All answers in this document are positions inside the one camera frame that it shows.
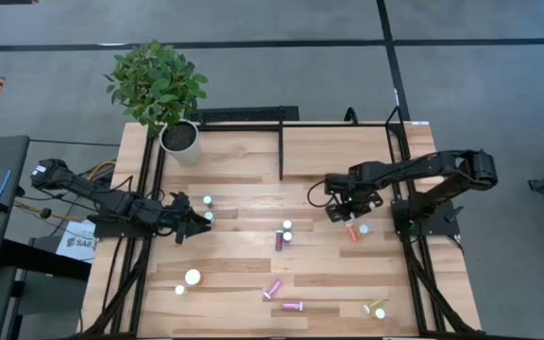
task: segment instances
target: white cap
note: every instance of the white cap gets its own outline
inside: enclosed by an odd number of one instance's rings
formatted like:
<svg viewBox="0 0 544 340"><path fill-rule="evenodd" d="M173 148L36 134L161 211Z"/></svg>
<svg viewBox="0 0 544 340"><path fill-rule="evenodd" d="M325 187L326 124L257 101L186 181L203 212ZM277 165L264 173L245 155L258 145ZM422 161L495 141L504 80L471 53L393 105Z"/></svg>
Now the white cap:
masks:
<svg viewBox="0 0 544 340"><path fill-rule="evenodd" d="M183 285L177 285L176 286L176 294L178 295L184 295L186 294L186 287L184 287Z"/></svg>
<svg viewBox="0 0 544 340"><path fill-rule="evenodd" d="M377 318L384 318L385 317L385 311L381 308L378 308L375 310L375 316L377 316Z"/></svg>
<svg viewBox="0 0 544 340"><path fill-rule="evenodd" d="M186 273L186 277L184 279L186 279L186 283L188 283L188 285L195 285L200 281L200 272L198 272L196 269L190 269Z"/></svg>

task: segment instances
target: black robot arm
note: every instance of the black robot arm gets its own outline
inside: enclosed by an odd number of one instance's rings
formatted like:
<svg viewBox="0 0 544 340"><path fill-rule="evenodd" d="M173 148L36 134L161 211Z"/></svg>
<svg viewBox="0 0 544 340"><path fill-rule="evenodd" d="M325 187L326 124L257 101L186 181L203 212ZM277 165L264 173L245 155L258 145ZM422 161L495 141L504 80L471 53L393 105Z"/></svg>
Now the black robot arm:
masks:
<svg viewBox="0 0 544 340"><path fill-rule="evenodd" d="M426 193L409 197L413 220L429 217L435 207L469 189L487 190L497 184L494 160L483 151L441 151L390 164L366 161L350 167L347 175L325 176L325 194L335 201L326 211L333 222L347 221L381 206L378 190L404 180L437 176L444 181Z"/></svg>
<svg viewBox="0 0 544 340"><path fill-rule="evenodd" d="M96 237L168 236L175 232L176 243L181 244L187 237L211 230L207 226L211 221L191 208L183 192L172 193L173 202L163 207L160 202L131 191L105 189L75 175L64 161L54 159L40 161L30 178L38 190L68 190L98 204L98 215L88 216L96 225Z"/></svg>

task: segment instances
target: wooden table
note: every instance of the wooden table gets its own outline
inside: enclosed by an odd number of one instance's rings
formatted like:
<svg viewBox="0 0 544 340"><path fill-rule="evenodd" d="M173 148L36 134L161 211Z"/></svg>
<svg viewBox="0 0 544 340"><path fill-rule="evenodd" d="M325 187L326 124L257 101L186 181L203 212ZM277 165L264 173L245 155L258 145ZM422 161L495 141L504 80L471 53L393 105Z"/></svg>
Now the wooden table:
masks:
<svg viewBox="0 0 544 340"><path fill-rule="evenodd" d="M405 123L413 157L434 151L427 125ZM113 185L136 179L146 130L126 124ZM150 252L138 336L374 336L417 334L401 244L386 204L358 219L372 232L352 243L341 223L331 223L323 209L310 206L306 193L328 171L346 173L358 162L390 162L382 127L291 127L283 130L284 179L279 180L277 132L202 132L200 164L182 167L165 158L161 188L184 191L198 213L212 196L211 232L188 239L156 238ZM158 142L154 143L147 186L152 183ZM438 178L416 181L425 191ZM322 188L312 200L322 203ZM165 204L170 203L167 194ZM275 230L293 221L294 239L275 251ZM460 250L447 237L428 238L438 287L472 327L479 319ZM86 326L99 315L116 239L101 241L83 304ZM123 261L121 245L110 291L114 294ZM134 259L140 247L137 246ZM203 275L197 287L176 296L187 269ZM263 290L282 280L271 301ZM429 329L434 328L427 292L423 292ZM386 318L371 318L363 304L382 300ZM304 301L303 312L281 310L281 301ZM121 330L128 329L132 292L127 296Z"/></svg>

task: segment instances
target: black bracket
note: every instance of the black bracket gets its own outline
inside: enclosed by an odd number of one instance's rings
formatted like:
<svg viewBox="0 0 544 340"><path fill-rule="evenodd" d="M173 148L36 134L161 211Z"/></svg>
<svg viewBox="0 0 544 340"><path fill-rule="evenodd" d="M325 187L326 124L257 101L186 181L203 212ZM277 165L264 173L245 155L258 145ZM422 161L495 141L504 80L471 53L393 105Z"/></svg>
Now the black bracket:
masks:
<svg viewBox="0 0 544 340"><path fill-rule="evenodd" d="M351 122L353 125L358 125L358 116L352 107L348 108L348 111L344 116L344 122Z"/></svg>

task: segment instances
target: pink cylinder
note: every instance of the pink cylinder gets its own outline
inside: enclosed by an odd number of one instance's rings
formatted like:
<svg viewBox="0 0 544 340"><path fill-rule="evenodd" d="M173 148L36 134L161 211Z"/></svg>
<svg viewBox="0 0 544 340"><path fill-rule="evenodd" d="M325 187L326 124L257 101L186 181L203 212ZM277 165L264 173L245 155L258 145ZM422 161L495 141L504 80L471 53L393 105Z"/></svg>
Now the pink cylinder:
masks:
<svg viewBox="0 0 544 340"><path fill-rule="evenodd" d="M266 290L265 292L263 292L263 295L264 295L267 299L271 299L272 296L274 295L274 293L276 293L276 291L278 291L279 288L281 288L281 285L282 285L282 281L280 281L280 280L274 281L274 284L272 284L272 287L268 288L268 290Z"/></svg>
<svg viewBox="0 0 544 340"><path fill-rule="evenodd" d="M303 302L283 302L282 309L285 311L303 311Z"/></svg>

